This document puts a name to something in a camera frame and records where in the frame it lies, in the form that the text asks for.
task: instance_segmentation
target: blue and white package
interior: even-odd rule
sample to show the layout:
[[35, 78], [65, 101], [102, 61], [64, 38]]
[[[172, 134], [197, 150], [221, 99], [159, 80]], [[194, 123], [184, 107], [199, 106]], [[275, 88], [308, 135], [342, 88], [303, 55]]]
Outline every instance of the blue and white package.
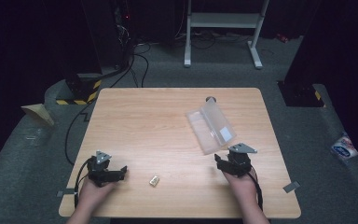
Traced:
[[358, 155], [356, 148], [346, 132], [331, 146], [331, 151], [342, 161], [346, 161]]

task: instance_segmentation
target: table top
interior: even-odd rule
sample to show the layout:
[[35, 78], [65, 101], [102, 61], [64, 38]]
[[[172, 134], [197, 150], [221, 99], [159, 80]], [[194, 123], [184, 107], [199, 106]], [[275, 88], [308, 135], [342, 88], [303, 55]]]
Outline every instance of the table top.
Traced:
[[[125, 180], [95, 212], [96, 217], [241, 217], [228, 182], [213, 154], [204, 155], [186, 113], [213, 96], [237, 136], [216, 152], [244, 143], [263, 190], [268, 218], [301, 214], [260, 90], [255, 88], [147, 88], [100, 91], [67, 188], [75, 186], [80, 166], [101, 150], [112, 156], [108, 169], [127, 165]], [[159, 177], [155, 187], [149, 184]], [[74, 211], [74, 196], [64, 195], [60, 215]]]

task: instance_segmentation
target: clear plastic box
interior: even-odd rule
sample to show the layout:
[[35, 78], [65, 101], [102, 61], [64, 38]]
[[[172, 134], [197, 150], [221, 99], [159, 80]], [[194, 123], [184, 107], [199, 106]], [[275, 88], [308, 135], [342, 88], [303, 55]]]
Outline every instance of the clear plastic box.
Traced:
[[205, 155], [220, 150], [236, 136], [212, 97], [205, 106], [186, 115]]

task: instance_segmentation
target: white label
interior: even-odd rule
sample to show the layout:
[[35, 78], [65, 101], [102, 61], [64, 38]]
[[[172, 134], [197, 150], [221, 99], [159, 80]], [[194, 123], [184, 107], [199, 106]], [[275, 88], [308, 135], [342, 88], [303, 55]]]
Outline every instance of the white label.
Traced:
[[222, 136], [223, 136], [223, 138], [225, 139], [226, 142], [228, 142], [232, 138], [232, 135], [229, 132], [227, 127], [222, 128], [220, 130], [220, 133], [222, 134]]

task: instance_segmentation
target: gray carpet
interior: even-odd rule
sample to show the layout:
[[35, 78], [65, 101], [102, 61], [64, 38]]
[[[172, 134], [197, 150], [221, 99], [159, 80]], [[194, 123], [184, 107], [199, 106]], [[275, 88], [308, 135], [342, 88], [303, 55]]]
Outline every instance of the gray carpet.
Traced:
[[[283, 44], [260, 39], [257, 48], [264, 65], [255, 70], [245, 41], [218, 41], [207, 49], [192, 49], [192, 66], [183, 67], [184, 48], [144, 45], [135, 51], [149, 63], [144, 87], [256, 87], [261, 90], [291, 179], [301, 184], [296, 196], [302, 215], [272, 223], [358, 223], [358, 157], [344, 166], [329, 148], [340, 137], [342, 124], [323, 85], [315, 85], [326, 107], [287, 107], [277, 80], [284, 80], [301, 39]], [[210, 42], [194, 41], [198, 47]], [[133, 71], [138, 85], [146, 69], [135, 56]], [[103, 80], [108, 88], [121, 75]], [[37, 124], [24, 116], [0, 153], [0, 223], [64, 223], [58, 214], [58, 190], [66, 187], [72, 166], [64, 156], [66, 132], [83, 105], [56, 105], [55, 96], [63, 81], [46, 91], [45, 105], [56, 121], [48, 135], [32, 139]], [[116, 88], [136, 87], [131, 73]], [[85, 112], [92, 113], [93, 105]], [[88, 123], [84, 116], [74, 122], [68, 139], [68, 153], [74, 160]], [[150, 220], [117, 219], [116, 223], [151, 223]], [[193, 223], [196, 220], [170, 220]], [[91, 223], [109, 223], [94, 218]]]

